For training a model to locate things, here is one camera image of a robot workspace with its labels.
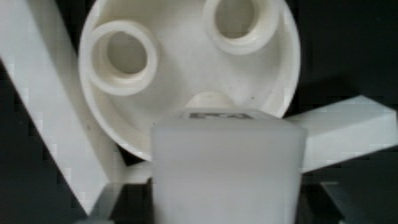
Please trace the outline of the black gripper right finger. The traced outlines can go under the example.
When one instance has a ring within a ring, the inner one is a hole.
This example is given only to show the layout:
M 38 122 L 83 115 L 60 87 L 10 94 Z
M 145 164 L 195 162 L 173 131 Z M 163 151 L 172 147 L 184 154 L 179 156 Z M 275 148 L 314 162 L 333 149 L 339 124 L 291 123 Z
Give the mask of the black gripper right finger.
M 300 188 L 294 224 L 346 224 L 326 188 L 333 182 L 305 184 Z

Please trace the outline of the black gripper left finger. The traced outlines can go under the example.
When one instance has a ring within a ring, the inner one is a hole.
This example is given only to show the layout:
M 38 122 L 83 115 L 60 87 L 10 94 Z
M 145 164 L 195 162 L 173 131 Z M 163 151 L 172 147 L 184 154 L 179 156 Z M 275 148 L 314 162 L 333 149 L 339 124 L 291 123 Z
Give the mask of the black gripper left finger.
M 86 224 L 154 224 L 147 183 L 111 183 L 104 186 L 86 215 Z

